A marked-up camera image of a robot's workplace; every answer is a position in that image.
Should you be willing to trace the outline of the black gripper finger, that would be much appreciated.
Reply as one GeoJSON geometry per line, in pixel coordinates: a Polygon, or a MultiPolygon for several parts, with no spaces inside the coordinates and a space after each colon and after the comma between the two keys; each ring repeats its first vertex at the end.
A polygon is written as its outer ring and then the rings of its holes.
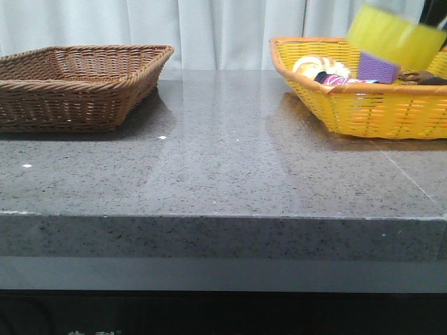
{"type": "Polygon", "coordinates": [[[419,24],[438,27],[446,18],[446,0],[424,0],[419,24]]]}

